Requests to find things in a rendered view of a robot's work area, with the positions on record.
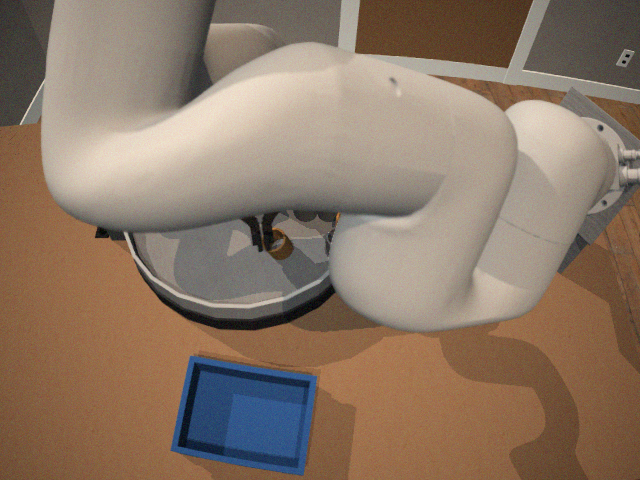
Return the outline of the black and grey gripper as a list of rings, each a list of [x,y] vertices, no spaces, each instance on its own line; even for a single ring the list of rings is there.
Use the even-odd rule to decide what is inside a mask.
[[[279,212],[267,213],[265,214],[265,217],[264,216],[262,217],[263,222],[261,221],[261,223],[263,228],[265,248],[267,251],[271,250],[270,243],[274,243],[272,222]],[[258,251],[262,252],[263,245],[262,245],[262,239],[261,239],[260,226],[259,226],[259,222],[257,221],[257,218],[256,217],[254,218],[254,216],[251,216],[251,217],[242,218],[241,220],[244,221],[246,224],[248,224],[248,226],[250,226],[253,246],[258,245]]]

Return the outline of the blue shallow tray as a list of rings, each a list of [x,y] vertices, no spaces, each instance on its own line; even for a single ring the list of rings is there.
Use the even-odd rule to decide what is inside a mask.
[[[303,476],[316,382],[190,355],[170,451]]]

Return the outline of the grey metal bushing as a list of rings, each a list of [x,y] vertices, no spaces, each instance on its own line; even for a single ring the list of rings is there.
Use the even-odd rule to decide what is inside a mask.
[[[332,242],[332,238],[334,235],[336,227],[333,227],[331,229],[329,229],[329,231],[326,234],[326,240],[325,240],[325,253],[326,255],[329,257],[329,252],[330,252],[330,246],[331,246],[331,242]]]
[[[312,221],[317,216],[317,211],[299,211],[294,210],[295,217],[303,222]]]
[[[317,211],[318,217],[325,222],[333,222],[336,221],[336,216],[338,213],[336,212],[320,212]]]

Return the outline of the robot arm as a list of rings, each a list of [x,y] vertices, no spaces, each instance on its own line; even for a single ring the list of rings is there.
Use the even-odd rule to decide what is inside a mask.
[[[640,150],[598,120],[541,100],[503,112],[395,64],[211,24],[215,3],[55,0],[41,152],[67,214],[163,233],[341,213],[340,299],[426,333],[530,312],[586,215],[640,184]]]

